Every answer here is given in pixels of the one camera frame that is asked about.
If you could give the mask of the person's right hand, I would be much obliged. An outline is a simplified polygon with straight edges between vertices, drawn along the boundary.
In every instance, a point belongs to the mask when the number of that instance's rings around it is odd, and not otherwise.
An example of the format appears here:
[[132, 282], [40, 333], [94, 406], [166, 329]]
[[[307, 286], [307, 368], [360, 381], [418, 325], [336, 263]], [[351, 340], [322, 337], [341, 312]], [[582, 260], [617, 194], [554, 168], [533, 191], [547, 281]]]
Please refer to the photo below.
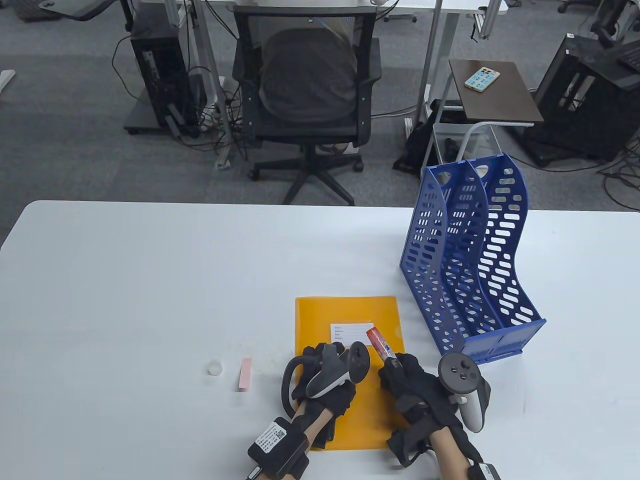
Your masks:
[[399, 353], [396, 359], [386, 359], [378, 376], [416, 438], [427, 441], [435, 432], [449, 428], [455, 439], [468, 439], [450, 393], [438, 377], [423, 370], [414, 355]]

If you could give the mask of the person's left hand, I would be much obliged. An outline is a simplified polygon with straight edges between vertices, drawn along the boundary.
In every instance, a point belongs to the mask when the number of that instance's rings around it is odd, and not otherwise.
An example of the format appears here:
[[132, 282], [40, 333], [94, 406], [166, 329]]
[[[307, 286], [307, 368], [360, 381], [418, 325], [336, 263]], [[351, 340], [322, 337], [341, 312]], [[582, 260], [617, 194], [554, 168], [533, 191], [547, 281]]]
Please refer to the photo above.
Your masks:
[[297, 384], [291, 392], [291, 400], [297, 402], [298, 407], [304, 406], [302, 416], [304, 416], [306, 420], [302, 421], [303, 426], [310, 426], [311, 423], [317, 421], [320, 414], [325, 410], [331, 413], [331, 417], [325, 423], [325, 426], [322, 427], [314, 438], [310, 438], [312, 444], [315, 443], [318, 445], [325, 445], [327, 442], [333, 441], [336, 419], [347, 412], [356, 394], [356, 386], [352, 381], [345, 381], [343, 384], [334, 387], [328, 393], [317, 398], [310, 398], [306, 394], [306, 388], [309, 382], [321, 370], [320, 361], [322, 360], [322, 353], [326, 345], [326, 343], [322, 342], [318, 343], [315, 347], [307, 346], [304, 348], [302, 354], [311, 356], [314, 364], [307, 363], [302, 366]]

